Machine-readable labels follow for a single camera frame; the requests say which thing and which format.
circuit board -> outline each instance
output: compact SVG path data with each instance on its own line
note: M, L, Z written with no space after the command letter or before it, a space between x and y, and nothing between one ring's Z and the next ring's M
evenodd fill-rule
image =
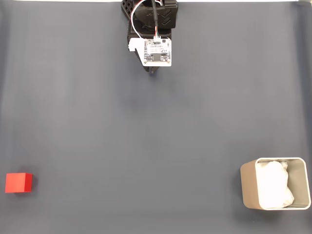
M144 63L171 61L170 39L145 39L144 40Z

red cube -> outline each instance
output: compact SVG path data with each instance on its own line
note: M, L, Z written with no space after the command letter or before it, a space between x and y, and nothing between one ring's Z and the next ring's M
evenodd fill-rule
M6 174L6 193L29 193L33 175L29 173L8 173Z

black 3d-printed mount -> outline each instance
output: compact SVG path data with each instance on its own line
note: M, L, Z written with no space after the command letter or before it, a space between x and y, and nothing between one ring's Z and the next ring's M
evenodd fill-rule
M129 20L127 41L131 38L138 38L131 25L131 13L134 6L140 0L122 0L121 9L125 17ZM176 27L176 14L178 3L176 0L162 0L163 6L157 5L158 33L162 38L171 38L171 29ZM143 38L152 39L155 34L155 22L151 1L143 2L137 9L133 17L133 24ZM144 67L147 72L154 73L159 67Z

table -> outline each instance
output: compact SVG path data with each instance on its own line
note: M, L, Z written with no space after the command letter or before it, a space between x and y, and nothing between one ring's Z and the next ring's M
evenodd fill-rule
M2 234L311 233L312 209L247 209L239 172L299 156L311 175L310 5L181 3L155 76L120 3L0 9ZM34 191L5 194L10 172Z

white wire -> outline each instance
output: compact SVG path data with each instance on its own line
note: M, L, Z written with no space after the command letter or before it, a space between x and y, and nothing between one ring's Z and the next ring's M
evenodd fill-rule
M135 14L135 11L136 9L138 8L138 6L141 5L142 2L144 2L146 0L141 0L134 8L133 8L133 11L131 13L131 24L132 24L132 27L133 27L133 30L136 32L136 34L138 35L139 38L142 38L141 35L137 32L136 28L135 28L135 25L133 24L133 15ZM161 0L158 1L158 0L155 0L155 2L159 3L161 6L162 6L162 3L161 3Z

